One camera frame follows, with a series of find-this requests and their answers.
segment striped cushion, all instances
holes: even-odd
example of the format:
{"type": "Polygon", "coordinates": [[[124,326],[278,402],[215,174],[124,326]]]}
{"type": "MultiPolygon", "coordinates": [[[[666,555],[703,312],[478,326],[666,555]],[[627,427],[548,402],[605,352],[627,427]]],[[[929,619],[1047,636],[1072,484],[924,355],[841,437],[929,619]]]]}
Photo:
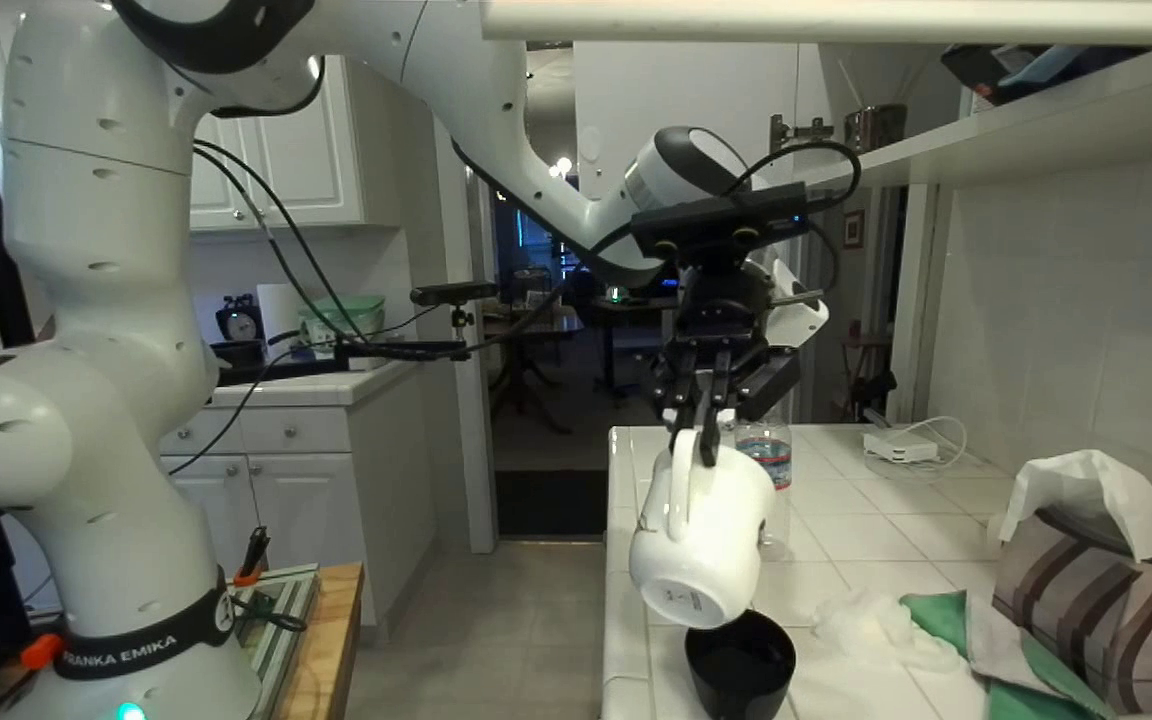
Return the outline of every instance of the striped cushion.
{"type": "Polygon", "coordinates": [[[1134,563],[1041,513],[1004,547],[996,609],[1114,710],[1152,712],[1152,559],[1134,563]]]}

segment light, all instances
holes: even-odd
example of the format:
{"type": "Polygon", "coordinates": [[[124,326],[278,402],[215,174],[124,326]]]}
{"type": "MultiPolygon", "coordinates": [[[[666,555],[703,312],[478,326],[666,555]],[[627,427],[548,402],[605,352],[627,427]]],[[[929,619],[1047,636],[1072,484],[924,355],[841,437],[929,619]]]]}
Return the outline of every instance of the light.
{"type": "Polygon", "coordinates": [[[112,720],[150,720],[139,706],[117,706],[112,720]]]}
{"type": "Polygon", "coordinates": [[[571,156],[562,156],[555,166],[548,166],[548,175],[571,175],[571,156]]]}

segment white tile countertop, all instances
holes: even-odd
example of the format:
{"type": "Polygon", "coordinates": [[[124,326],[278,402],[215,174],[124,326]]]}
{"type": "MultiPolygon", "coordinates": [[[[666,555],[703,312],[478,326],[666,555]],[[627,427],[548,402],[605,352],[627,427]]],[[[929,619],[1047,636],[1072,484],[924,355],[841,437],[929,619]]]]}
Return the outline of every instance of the white tile countertop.
{"type": "MultiPolygon", "coordinates": [[[[632,526],[666,439],[666,427],[614,427],[605,720],[703,720],[686,627],[652,617],[627,575],[632,526]]],[[[794,475],[769,519],[754,605],[798,641],[798,712],[783,706],[779,717],[972,717],[979,687],[950,648],[855,653],[852,636],[874,627],[829,627],[822,617],[876,596],[989,588],[989,516],[1004,509],[1010,475],[979,459],[882,463],[859,453],[855,424],[798,424],[794,475]]]]}
{"type": "MultiPolygon", "coordinates": [[[[278,407],[351,407],[379,388],[412,377],[416,365],[379,365],[369,372],[324,372],[324,377],[290,377],[290,382],[265,382],[252,407],[278,405],[278,407]]],[[[211,393],[210,407],[235,407],[248,395],[252,383],[223,383],[211,393]]]]}

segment cable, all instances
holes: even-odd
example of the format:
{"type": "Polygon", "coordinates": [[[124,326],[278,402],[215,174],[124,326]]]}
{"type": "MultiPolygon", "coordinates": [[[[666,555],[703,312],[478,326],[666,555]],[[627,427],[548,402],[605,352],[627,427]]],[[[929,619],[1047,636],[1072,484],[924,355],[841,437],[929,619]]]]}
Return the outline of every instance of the cable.
{"type": "Polygon", "coordinates": [[[190,472],[198,459],[204,459],[229,434],[231,424],[243,416],[243,407],[252,405],[257,388],[265,383],[265,369],[290,359],[294,352],[280,352],[278,359],[261,365],[261,377],[252,382],[252,388],[242,395],[242,405],[229,413],[229,419],[220,424],[220,434],[200,449],[194,453],[186,463],[167,468],[167,475],[181,475],[190,472]]]}
{"type": "Polygon", "coordinates": [[[198,145],[198,149],[210,149],[210,152],[215,152],[215,156],[223,156],[223,160],[231,160],[243,175],[252,175],[252,183],[261,183],[261,194],[273,201],[273,209],[283,217],[290,233],[295,238],[309,267],[319,278],[330,299],[336,305],[336,312],[344,315],[344,326],[355,333],[355,341],[363,341],[369,333],[360,333],[360,326],[350,315],[350,309],[344,309],[344,299],[336,295],[336,290],[332,290],[319,257],[309,250],[309,240],[306,240],[301,224],[294,220],[290,203],[280,201],[280,194],[278,194],[248,160],[242,160],[235,152],[229,152],[229,149],[220,149],[220,145],[211,145],[211,140],[194,140],[194,145],[198,145]]]}
{"type": "Polygon", "coordinates": [[[815,220],[807,220],[807,238],[815,238],[829,257],[829,278],[822,285],[822,295],[832,295],[843,282],[843,251],[815,220]]]}
{"type": "Polygon", "coordinates": [[[371,341],[383,341],[383,338],[391,338],[391,333],[400,333],[400,328],[412,328],[412,326],[420,326],[430,312],[437,312],[437,309],[425,309],[425,312],[416,312],[416,315],[409,315],[409,319],[400,319],[400,326],[388,326],[388,328],[371,333],[371,341]]]}
{"type": "Polygon", "coordinates": [[[849,145],[807,140],[807,145],[778,149],[778,152],[769,152],[763,160],[755,160],[749,174],[741,174],[741,175],[731,180],[728,195],[741,194],[762,169],[769,169],[769,166],[778,166],[778,160],[783,160],[783,156],[799,156],[799,152],[838,152],[838,156],[843,156],[843,160],[852,166],[849,190],[843,190],[841,195],[829,195],[829,201],[807,203],[807,213],[838,209],[838,203],[843,203],[843,201],[859,190],[859,174],[864,174],[864,169],[859,169],[859,156],[855,156],[849,145]]]}
{"type": "Polygon", "coordinates": [[[243,617],[265,619],[280,632],[306,632],[309,627],[301,617],[270,614],[270,609],[257,609],[248,602],[231,602],[231,605],[243,609],[243,617]]]}
{"type": "Polygon", "coordinates": [[[210,160],[210,166],[242,194],[242,201],[248,203],[252,220],[261,224],[261,233],[265,233],[265,240],[270,240],[270,250],[273,250],[273,257],[278,257],[278,265],[280,265],[280,274],[290,278],[290,285],[294,285],[294,293],[301,295],[301,305],[306,305],[330,333],[351,338],[351,333],[339,333],[339,328],[311,305],[309,290],[295,282],[283,250],[278,246],[273,228],[265,224],[265,213],[257,209],[252,194],[248,194],[210,149],[194,149],[194,152],[198,152],[200,160],[210,160]]]}

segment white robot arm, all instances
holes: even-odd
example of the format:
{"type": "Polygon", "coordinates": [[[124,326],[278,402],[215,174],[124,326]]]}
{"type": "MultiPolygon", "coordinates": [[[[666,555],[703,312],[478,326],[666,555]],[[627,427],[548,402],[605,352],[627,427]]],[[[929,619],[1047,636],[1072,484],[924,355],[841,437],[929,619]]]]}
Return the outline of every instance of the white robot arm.
{"type": "Polygon", "coordinates": [[[43,546],[70,646],[10,717],[252,717],[257,678],[215,619],[223,580],[158,449],[211,393],[186,285],[198,122],[295,109],[311,57],[420,97],[468,166],[626,285],[659,261],[608,240],[744,174],[686,128],[614,201],[554,180],[524,135],[524,44],[483,40],[481,0],[30,0],[6,83],[6,228],[58,341],[0,365],[0,509],[43,546]]]}

